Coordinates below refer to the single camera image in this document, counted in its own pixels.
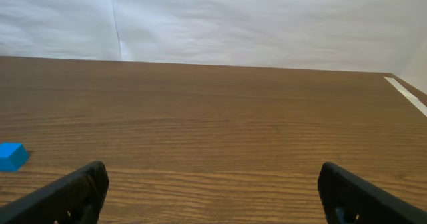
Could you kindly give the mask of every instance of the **black object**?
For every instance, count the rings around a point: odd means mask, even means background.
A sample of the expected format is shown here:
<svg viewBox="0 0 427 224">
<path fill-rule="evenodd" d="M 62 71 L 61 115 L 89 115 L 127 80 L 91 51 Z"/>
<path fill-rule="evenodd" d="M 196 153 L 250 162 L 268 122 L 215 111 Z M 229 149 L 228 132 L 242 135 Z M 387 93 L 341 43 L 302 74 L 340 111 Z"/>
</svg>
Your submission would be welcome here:
<svg viewBox="0 0 427 224">
<path fill-rule="evenodd" d="M 94 161 L 0 208 L 0 224 L 97 223 L 108 185 L 104 164 Z"/>
<path fill-rule="evenodd" d="M 329 224 L 427 223 L 427 213 L 333 164 L 323 164 L 318 191 Z"/>
</svg>

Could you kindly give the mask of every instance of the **white wall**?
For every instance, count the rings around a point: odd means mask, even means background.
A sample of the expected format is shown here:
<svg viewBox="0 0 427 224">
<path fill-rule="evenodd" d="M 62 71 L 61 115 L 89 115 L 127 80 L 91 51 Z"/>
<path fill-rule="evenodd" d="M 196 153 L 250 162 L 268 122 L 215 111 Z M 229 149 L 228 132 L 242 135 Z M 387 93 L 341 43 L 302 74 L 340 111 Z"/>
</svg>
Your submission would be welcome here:
<svg viewBox="0 0 427 224">
<path fill-rule="evenodd" d="M 427 0 L 0 0 L 0 55 L 392 72 L 427 90 Z"/>
</svg>

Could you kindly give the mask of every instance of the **white tape strip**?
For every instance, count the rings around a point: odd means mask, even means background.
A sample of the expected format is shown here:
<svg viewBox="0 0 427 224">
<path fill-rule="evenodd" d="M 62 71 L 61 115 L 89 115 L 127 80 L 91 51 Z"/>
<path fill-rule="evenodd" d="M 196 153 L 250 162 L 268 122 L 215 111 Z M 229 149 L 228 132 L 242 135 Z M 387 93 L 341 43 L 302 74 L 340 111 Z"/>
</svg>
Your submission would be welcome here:
<svg viewBox="0 0 427 224">
<path fill-rule="evenodd" d="M 405 96 L 418 110 L 420 110 L 427 117 L 427 107 L 420 101 L 416 96 L 406 90 L 399 82 L 394 78 L 384 77 L 389 83 L 391 83 L 403 96 Z"/>
</svg>

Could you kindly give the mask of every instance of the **cube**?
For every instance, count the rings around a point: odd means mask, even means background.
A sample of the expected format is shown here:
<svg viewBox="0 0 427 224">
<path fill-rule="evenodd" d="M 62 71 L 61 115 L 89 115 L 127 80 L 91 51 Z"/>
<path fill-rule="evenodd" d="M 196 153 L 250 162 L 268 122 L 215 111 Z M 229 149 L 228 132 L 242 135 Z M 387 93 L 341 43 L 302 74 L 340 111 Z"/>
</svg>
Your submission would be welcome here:
<svg viewBox="0 0 427 224">
<path fill-rule="evenodd" d="M 29 154 L 21 143 L 0 145 L 0 171 L 18 171 L 28 158 Z"/>
</svg>

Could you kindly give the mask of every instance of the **wood grain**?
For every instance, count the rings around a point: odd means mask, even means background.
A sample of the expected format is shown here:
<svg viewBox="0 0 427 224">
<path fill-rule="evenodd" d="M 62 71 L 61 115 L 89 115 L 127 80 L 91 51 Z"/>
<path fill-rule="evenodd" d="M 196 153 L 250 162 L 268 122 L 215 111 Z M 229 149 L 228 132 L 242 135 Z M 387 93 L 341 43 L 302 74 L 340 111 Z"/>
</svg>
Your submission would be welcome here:
<svg viewBox="0 0 427 224">
<path fill-rule="evenodd" d="M 0 205 L 102 160 L 100 223 L 325 223 L 332 161 L 427 211 L 427 117 L 385 75 L 0 57 L 0 141 L 31 154 Z"/>
</svg>

